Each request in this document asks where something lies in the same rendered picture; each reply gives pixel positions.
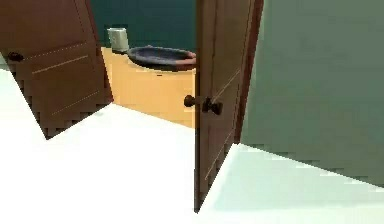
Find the brown panelled room door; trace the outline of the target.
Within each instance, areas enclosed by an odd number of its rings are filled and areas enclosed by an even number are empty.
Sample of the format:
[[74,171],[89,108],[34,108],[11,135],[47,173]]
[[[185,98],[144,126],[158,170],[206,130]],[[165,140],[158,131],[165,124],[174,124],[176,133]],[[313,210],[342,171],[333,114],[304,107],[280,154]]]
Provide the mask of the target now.
[[[194,211],[204,205],[232,145],[238,144],[265,0],[196,0]],[[221,102],[220,115],[202,106]]]
[[113,101],[90,0],[0,0],[0,54],[47,139]]

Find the dark round pet bed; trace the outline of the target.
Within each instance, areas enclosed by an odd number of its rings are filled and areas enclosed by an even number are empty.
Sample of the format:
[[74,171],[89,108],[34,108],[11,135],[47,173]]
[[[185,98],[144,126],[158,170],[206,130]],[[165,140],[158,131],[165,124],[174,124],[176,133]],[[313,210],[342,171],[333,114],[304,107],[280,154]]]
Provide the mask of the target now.
[[194,53],[181,49],[142,46],[129,49],[127,55],[133,63],[148,69],[178,72],[196,67]]

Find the grey cylindrical bin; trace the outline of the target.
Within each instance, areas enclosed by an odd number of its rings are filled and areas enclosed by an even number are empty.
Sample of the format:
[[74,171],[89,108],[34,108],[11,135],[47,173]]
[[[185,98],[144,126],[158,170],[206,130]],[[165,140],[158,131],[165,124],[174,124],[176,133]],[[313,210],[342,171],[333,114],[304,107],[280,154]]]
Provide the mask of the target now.
[[125,28],[108,28],[107,32],[113,51],[126,53],[129,50],[128,36]]

